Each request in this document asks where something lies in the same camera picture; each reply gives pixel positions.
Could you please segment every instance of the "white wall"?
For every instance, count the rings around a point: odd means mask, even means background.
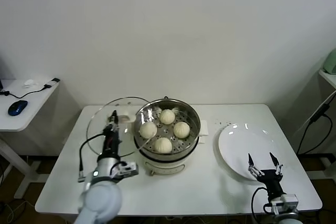
[[[79,106],[266,103],[291,132],[325,96],[314,73],[334,47],[336,0],[0,0],[7,74],[59,77]]]

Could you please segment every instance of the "green object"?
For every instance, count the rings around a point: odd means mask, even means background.
[[[329,74],[336,74],[336,48],[328,55],[323,68]]]

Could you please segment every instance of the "white desk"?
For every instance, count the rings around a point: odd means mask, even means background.
[[[41,82],[39,85],[34,85],[31,88],[23,88],[25,80],[2,80],[3,90],[8,90],[16,96],[22,96],[25,93],[40,90],[46,82]],[[34,116],[47,101],[50,95],[57,88],[58,84],[54,85],[50,89],[43,90],[38,93],[29,94],[22,99],[17,99],[11,95],[0,96],[0,132],[18,132],[24,130],[29,123],[32,121]],[[17,116],[8,115],[9,106],[18,101],[26,100],[28,101],[27,107]],[[21,185],[19,186],[14,198],[20,199],[23,197],[27,187],[30,183],[44,183],[48,175],[47,174],[37,174],[35,170],[38,168],[40,162],[33,162],[30,167],[26,162],[24,162],[0,137],[0,155],[7,159],[10,165],[4,171],[4,178],[8,175],[12,166],[15,166],[20,172],[25,175]]]
[[[69,217],[78,213],[83,184],[77,183],[80,144],[85,140],[87,124],[100,106],[83,109],[37,202],[37,212]],[[188,216],[234,215],[251,213],[250,202],[258,182],[248,182],[229,171],[217,152],[218,135],[227,122],[246,122],[263,127],[274,136],[279,152],[286,160],[281,182],[285,192],[296,194],[299,210],[322,207],[321,199],[303,170],[293,149],[266,105],[194,105],[202,120],[208,123],[209,136],[199,144],[186,168],[174,175],[146,174],[139,153],[127,157],[139,164],[139,175],[118,183],[123,203],[120,216]],[[94,147],[101,141],[92,141]],[[83,148],[84,173],[96,166],[97,156]],[[263,212],[266,192],[258,192],[255,211]]]

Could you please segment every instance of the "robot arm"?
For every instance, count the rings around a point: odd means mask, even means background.
[[[274,222],[278,224],[302,224],[298,220],[297,205],[299,203],[298,198],[294,194],[284,193],[280,181],[282,180],[282,167],[279,161],[270,152],[271,159],[275,166],[275,169],[259,170],[252,160],[250,154],[248,154],[248,170],[257,179],[257,181],[264,183],[268,194],[268,203],[265,207],[271,208],[271,214],[274,216]]]
[[[83,206],[75,224],[98,224],[113,219],[121,208],[121,190],[117,185],[124,178],[139,173],[135,162],[121,161],[118,155],[119,126],[116,110],[108,118],[108,124],[103,130],[105,136],[102,153],[98,156],[97,167],[85,181],[81,194]]]

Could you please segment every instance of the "computer mouse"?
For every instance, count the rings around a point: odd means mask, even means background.
[[[25,100],[19,100],[14,102],[11,106],[9,106],[8,114],[11,116],[19,115],[22,110],[27,106],[28,102]]]

